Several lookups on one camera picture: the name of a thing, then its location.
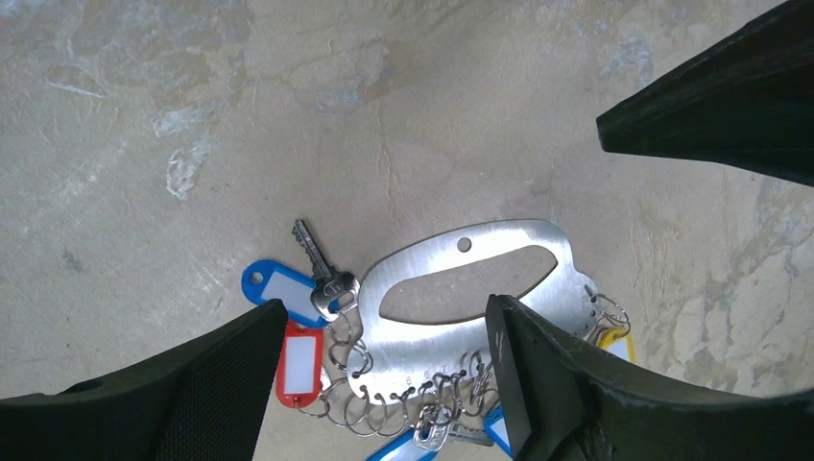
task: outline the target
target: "key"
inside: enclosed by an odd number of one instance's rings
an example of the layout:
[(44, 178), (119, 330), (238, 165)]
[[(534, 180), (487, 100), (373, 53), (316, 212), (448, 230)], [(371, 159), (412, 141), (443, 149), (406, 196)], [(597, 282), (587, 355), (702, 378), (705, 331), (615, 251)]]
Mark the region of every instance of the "key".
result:
[(445, 424), (447, 421), (446, 413), (442, 411), (438, 417), (438, 423), (441, 425), (429, 425), (427, 427), (419, 424), (419, 428), (413, 434), (413, 443), (427, 451), (439, 451), (443, 448), (443, 444), (446, 443), (446, 439), (449, 437), (449, 428), (452, 426), (452, 423)]
[(339, 272), (325, 257), (325, 254), (317, 245), (305, 221), (298, 219), (294, 223), (291, 233), (297, 238), (299, 244), (308, 253), (311, 265), (314, 270), (314, 279), (317, 286), (311, 292), (311, 304), (328, 322), (333, 322), (339, 318), (339, 314), (331, 309), (332, 304), (339, 302), (340, 298), (350, 295), (350, 300), (341, 305), (338, 310), (344, 311), (357, 305), (356, 298), (359, 294), (359, 280), (350, 272)]
[(291, 233), (297, 238), (297, 242), (305, 249), (305, 252), (308, 253), (316, 281), (329, 279), (337, 274), (336, 269), (328, 263), (325, 254), (317, 245), (316, 240), (308, 230), (308, 226), (305, 225), (305, 221), (301, 219), (295, 221)]
[(494, 441), (485, 430), (469, 429), (457, 421), (450, 425), (448, 437), (450, 442), (464, 442), (482, 447), (494, 446)]

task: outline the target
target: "red key tag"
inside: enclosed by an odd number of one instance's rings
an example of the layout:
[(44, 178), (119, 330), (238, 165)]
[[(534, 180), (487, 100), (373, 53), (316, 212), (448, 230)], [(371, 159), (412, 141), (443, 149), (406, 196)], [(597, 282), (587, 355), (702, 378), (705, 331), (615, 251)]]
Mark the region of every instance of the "red key tag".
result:
[(304, 408), (320, 395), (323, 331), (289, 322), (277, 364), (277, 399), (289, 408)]

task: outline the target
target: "key tag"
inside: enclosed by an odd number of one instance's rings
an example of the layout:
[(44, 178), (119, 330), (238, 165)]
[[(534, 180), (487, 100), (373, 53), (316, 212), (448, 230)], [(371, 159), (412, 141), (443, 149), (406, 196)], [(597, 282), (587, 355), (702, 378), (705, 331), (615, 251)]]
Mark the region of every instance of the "key tag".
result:
[(438, 455), (413, 443), (414, 430), (408, 430), (372, 454), (368, 461), (430, 461)]
[(624, 329), (612, 329), (599, 340), (598, 346), (617, 357), (635, 364), (634, 338)]
[(311, 304), (317, 283), (310, 277), (270, 259), (255, 261), (243, 271), (243, 295), (252, 303), (280, 299), (294, 322), (308, 328), (323, 328), (328, 322)]
[(323, 331), (289, 322), (277, 364), (277, 399), (289, 408), (304, 408), (322, 391)]
[(509, 457), (512, 457), (512, 449), (509, 447), (509, 433), (506, 431), (506, 421), (503, 419), (503, 408), (498, 406), (486, 415), (484, 430)]

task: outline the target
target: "stain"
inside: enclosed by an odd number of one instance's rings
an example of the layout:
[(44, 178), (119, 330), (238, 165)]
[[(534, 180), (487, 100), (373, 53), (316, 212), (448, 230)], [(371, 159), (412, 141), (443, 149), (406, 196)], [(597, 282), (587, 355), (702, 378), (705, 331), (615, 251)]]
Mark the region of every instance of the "stain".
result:
[(45, 83), (83, 96), (107, 98), (108, 93), (81, 68), (72, 64), (55, 64), (45, 73)]
[(73, 253), (65, 250), (62, 253), (62, 259), (65, 260), (65, 263), (68, 265), (68, 268), (73, 269), (74, 271), (76, 271), (76, 272), (78, 272), (80, 274), (82, 272), (84, 272), (84, 267), (82, 265), (82, 262), (80, 261), (79, 258), (74, 256)]
[(249, 71), (246, 69), (246, 56), (242, 51), (227, 56), (229, 74), (227, 77), (228, 101), (232, 106), (237, 105), (243, 98), (243, 91), (252, 84)]
[(635, 89), (653, 81), (653, 55), (644, 38), (634, 36), (618, 43), (615, 53), (599, 74), (600, 77), (634, 74)]
[(121, 86), (144, 85), (147, 65), (130, 57), (125, 45), (113, 42), (99, 54), (102, 77), (109, 84)]
[(150, 121), (153, 126), (153, 134), (158, 138), (162, 138), (170, 134), (185, 132), (204, 122), (214, 122), (217, 120), (218, 110), (223, 105), (222, 100), (215, 99), (181, 109), (166, 110)]
[(242, 43), (249, 39), (254, 13), (246, 6), (246, 2), (229, 2), (218, 8), (217, 19), (217, 29), (224, 41)]
[(703, 348), (687, 361), (684, 368), (684, 378), (696, 385), (711, 389), (721, 389), (732, 392), (737, 383), (737, 371), (727, 364), (715, 360), (709, 348)]
[(153, 62), (147, 84), (156, 105), (167, 107), (179, 103), (192, 88), (208, 84), (214, 75), (203, 54), (175, 51)]
[(189, 198), (198, 169), (211, 152), (212, 145), (206, 136), (195, 142), (190, 149), (177, 149), (173, 152), (167, 161), (167, 190), (175, 198), (181, 201)]

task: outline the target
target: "hole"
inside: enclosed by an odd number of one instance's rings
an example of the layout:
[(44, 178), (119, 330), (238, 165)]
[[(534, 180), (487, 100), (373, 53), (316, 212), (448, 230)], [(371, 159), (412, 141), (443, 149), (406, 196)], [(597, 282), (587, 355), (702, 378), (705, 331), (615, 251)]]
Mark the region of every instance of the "hole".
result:
[(483, 317), (491, 294), (522, 297), (545, 279), (557, 260), (542, 247), (526, 247), (436, 274), (408, 279), (385, 294), (379, 315), (418, 325)]
[(101, 379), (89, 379), (87, 381), (78, 382), (73, 386), (67, 388), (63, 394), (75, 394), (77, 392), (92, 391), (102, 387), (104, 382)]
[(461, 253), (466, 253), (472, 249), (472, 241), (468, 238), (464, 237), (458, 240), (458, 251)]
[(355, 297), (351, 293), (346, 293), (346, 294), (340, 296), (339, 300), (337, 300), (337, 302), (339, 303), (339, 308), (341, 309), (341, 308), (345, 307), (346, 305), (349, 305), (349, 304), (353, 303), (354, 298)]

